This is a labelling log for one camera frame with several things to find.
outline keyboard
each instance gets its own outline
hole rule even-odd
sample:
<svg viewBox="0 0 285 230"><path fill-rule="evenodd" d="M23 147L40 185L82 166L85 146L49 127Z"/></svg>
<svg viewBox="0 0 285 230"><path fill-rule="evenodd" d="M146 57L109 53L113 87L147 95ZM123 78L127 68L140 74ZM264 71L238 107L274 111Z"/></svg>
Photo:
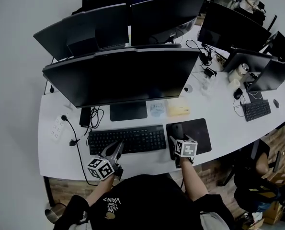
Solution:
<svg viewBox="0 0 285 230"><path fill-rule="evenodd" d="M242 109L247 122L271 113L268 100L244 104Z"/></svg>
<svg viewBox="0 0 285 230"><path fill-rule="evenodd" d="M89 132L90 155L100 154L111 143L122 140L122 153L166 148L163 125Z"/></svg>

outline metal cylinder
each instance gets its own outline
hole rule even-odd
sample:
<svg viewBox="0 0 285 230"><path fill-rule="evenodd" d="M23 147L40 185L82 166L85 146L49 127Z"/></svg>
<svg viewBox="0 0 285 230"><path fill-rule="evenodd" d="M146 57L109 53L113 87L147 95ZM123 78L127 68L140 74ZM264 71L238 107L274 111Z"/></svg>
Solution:
<svg viewBox="0 0 285 230"><path fill-rule="evenodd" d="M51 207L50 209L45 210L46 218L55 224L59 218L61 218L62 214L64 213L66 206L62 203L57 203L55 206Z"/></svg>

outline white power strip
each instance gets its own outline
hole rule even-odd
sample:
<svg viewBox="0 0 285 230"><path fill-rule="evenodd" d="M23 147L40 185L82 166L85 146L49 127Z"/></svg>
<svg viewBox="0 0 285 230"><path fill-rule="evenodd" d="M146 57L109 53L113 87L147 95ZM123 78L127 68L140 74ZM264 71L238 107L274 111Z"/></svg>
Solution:
<svg viewBox="0 0 285 230"><path fill-rule="evenodd" d="M67 118L69 118L69 113L65 113L65 114L59 114L55 120L55 123L53 125L53 128L51 130L50 136L54 141L58 141L59 137L61 136L61 132L64 129L65 126L65 122L61 119L62 115L66 115Z"/></svg>

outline wooden floor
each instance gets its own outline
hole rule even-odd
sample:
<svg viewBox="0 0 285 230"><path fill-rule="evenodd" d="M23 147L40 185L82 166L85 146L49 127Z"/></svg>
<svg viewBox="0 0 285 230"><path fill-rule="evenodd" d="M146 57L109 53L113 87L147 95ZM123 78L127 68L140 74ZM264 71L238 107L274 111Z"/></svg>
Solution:
<svg viewBox="0 0 285 230"><path fill-rule="evenodd" d="M276 158L278 151L281 151L282 157L280 162L280 169L278 173L285 170L285 126L280 130L273 130L267 136L263 137L262 140L270 146L269 160L273 162ZM224 156L218 160L213 160L198 166L195 166L199 176L207 186L209 193L220 194L223 198L224 203L232 212L234 217L241 215L244 210L239 208L237 202L234 199L234 192L236 190L233 179L225 187L218 187L217 182L224 179L230 172L231 164L226 161L232 154ZM171 173L172 178L178 185L182 183L181 171ZM270 171L265 177L271 179L275 176L275 173ZM93 190L94 186L89 186L85 181L72 181L72 180L60 180L50 178L50 185L53 193L55 202L61 202L67 204L74 194L82 197L88 196Z"/></svg>

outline black mouse pad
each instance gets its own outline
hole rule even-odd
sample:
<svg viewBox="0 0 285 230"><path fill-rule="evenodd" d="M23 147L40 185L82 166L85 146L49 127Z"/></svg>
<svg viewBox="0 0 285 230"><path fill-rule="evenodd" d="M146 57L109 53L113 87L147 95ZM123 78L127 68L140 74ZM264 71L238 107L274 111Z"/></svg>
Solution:
<svg viewBox="0 0 285 230"><path fill-rule="evenodd" d="M172 125L174 124L182 124L183 133L189 135L192 139L197 141L198 149L196 151L196 155L211 151L209 133L206 120L204 118L167 124L166 130L170 148L173 147L173 143L171 139L169 139L169 136L172 135Z"/></svg>

